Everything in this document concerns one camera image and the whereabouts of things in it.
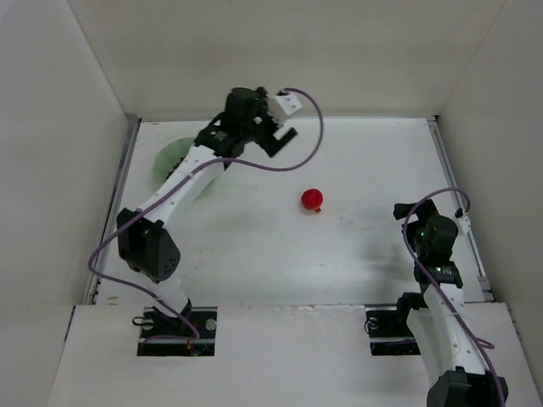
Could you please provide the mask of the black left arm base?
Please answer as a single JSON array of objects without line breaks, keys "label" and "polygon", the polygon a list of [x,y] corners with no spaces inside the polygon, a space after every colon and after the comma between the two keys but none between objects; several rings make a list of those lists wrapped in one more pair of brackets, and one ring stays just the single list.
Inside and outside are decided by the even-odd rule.
[{"label": "black left arm base", "polygon": [[141,357],[207,357],[216,351],[218,309],[192,308],[189,322],[199,334],[176,317],[162,315],[155,307],[146,307],[132,324],[140,329],[137,356]]}]

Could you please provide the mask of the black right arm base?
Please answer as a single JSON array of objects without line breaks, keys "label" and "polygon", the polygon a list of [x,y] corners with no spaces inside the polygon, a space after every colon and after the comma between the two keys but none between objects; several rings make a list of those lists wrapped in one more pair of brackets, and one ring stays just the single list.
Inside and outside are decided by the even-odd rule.
[{"label": "black right arm base", "polygon": [[364,330],[369,338],[372,356],[420,355],[417,342],[391,307],[369,308],[366,310]]}]

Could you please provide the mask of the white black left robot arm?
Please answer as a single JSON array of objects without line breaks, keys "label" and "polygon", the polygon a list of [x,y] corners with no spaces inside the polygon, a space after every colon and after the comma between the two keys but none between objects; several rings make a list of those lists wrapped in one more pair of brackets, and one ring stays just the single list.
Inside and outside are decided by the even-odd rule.
[{"label": "white black left robot arm", "polygon": [[289,129],[276,138],[276,132],[301,108],[291,92],[268,95],[262,87],[234,87],[224,110],[199,132],[160,188],[139,208],[118,214],[117,225],[126,228],[117,237],[119,256],[159,297],[160,312],[173,316],[190,307],[181,288],[181,252],[170,232],[173,223],[226,170],[230,159],[244,152],[246,144],[254,142],[268,156],[275,156],[297,134]]}]

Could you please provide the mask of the red fake pomegranate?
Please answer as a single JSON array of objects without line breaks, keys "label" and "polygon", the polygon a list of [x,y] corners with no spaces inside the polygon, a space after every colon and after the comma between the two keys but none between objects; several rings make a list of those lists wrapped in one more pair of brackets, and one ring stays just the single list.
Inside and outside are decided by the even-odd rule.
[{"label": "red fake pomegranate", "polygon": [[304,191],[300,197],[301,205],[304,209],[315,213],[322,211],[323,195],[316,188],[311,188]]}]

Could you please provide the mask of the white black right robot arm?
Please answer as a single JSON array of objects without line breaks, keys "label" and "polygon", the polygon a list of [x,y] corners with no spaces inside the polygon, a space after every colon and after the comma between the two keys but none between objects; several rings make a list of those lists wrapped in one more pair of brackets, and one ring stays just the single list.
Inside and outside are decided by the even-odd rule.
[{"label": "white black right robot arm", "polygon": [[414,259],[420,293],[405,293],[398,314],[411,331],[428,374],[428,406],[502,406],[507,383],[490,367],[486,343],[462,318],[463,281],[452,260],[458,237],[454,220],[434,202],[398,203],[393,216],[402,220],[402,236]]}]

